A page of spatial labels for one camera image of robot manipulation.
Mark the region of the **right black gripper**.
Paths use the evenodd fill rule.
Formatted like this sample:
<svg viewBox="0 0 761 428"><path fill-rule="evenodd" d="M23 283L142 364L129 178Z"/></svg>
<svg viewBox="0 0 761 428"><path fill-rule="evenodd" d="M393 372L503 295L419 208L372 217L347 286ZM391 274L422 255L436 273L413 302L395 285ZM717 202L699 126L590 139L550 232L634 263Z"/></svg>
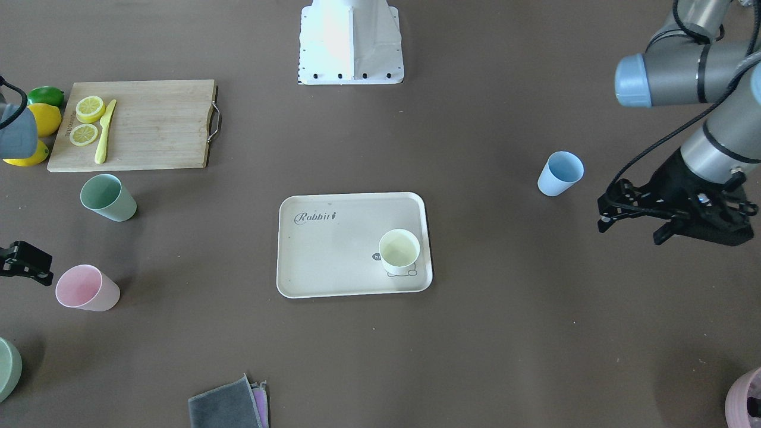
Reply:
<svg viewBox="0 0 761 428"><path fill-rule="evenodd" d="M22 276L49 287L54 279L50 271L52 256L26 241L15 241L1 248L1 276Z"/></svg>

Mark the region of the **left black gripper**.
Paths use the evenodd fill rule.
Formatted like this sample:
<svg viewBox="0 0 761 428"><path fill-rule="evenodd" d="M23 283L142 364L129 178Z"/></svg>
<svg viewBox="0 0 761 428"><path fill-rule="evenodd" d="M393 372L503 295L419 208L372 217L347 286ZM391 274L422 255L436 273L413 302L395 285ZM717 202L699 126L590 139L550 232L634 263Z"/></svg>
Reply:
<svg viewBox="0 0 761 428"><path fill-rule="evenodd" d="M598 230L616 221L650 216L666 220L653 233L659 246L674 235L740 246L754 237L750 217L759 207L747 200L747 177L734 169L727 182L706 181L687 167L680 151L658 168L647 184L636 187L622 178L598 198Z"/></svg>

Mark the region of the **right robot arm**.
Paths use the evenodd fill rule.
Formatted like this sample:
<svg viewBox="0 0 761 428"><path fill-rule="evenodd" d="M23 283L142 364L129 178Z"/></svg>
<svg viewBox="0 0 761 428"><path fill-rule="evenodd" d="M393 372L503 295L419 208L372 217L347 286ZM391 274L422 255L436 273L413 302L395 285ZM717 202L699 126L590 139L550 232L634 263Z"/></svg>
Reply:
<svg viewBox="0 0 761 428"><path fill-rule="evenodd" d="M28 97L24 90L1 78L2 87L16 92L20 103L8 103L2 99L1 155L5 158L29 158L36 152L36 123L27 111ZM1 249L2 276L22 276L48 287L54 274L50 271L52 256L26 241L15 241Z"/></svg>

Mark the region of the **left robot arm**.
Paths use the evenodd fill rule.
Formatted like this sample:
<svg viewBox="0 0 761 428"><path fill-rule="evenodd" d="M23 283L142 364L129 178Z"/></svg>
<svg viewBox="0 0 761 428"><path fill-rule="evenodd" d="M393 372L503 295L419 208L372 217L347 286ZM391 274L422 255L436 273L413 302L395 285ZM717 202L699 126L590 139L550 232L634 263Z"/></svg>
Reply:
<svg viewBox="0 0 761 428"><path fill-rule="evenodd" d="M760 162L759 2L748 41L724 43L728 1L674 1L644 52L617 65L615 89L629 108L706 103L707 110L678 128L700 124L652 174L636 186L617 173L598 198L598 230L644 216L663 219L655 244L675 235L739 246L753 238L759 207L744 183Z"/></svg>

